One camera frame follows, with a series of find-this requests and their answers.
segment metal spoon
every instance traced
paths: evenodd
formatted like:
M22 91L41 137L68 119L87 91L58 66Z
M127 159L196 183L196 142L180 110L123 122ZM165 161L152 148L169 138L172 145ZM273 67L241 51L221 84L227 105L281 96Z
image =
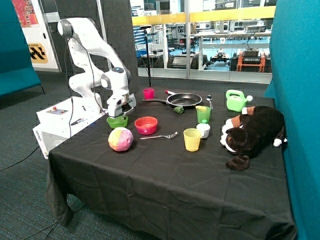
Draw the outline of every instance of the metal spoon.
M211 109L214 109L214 107L212 106L212 103L211 103L212 96L208 95L208 96L206 96L206 99L207 99L207 100L209 101L209 103L210 103L210 108L211 108Z

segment glass window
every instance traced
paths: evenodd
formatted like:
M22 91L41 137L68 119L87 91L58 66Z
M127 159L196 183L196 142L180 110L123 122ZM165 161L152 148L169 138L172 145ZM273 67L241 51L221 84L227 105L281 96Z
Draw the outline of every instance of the glass window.
M139 75L269 83L275 4L131 0Z

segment small white cup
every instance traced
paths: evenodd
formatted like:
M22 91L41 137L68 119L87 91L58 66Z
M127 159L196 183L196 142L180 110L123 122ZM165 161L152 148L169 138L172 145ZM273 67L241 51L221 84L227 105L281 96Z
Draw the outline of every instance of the small white cup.
M206 139L209 136L210 131L210 125L206 123L200 123L196 126L196 129L198 129L201 132L201 138Z

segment orange machine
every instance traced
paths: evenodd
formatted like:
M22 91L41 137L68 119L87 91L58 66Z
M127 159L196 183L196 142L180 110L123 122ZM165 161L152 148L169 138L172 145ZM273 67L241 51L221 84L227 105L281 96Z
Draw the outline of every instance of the orange machine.
M258 49L246 49L238 56L236 70L238 72L259 72L263 73L266 66L266 55Z

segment frying pan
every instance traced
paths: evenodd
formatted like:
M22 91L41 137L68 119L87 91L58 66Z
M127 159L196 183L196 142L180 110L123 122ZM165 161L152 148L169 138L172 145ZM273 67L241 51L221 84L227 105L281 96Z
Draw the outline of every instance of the frying pan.
M158 102L162 104L169 104L171 107L195 107L202 102L202 97L195 93L174 93L168 96L166 100L152 98L143 99L143 102Z

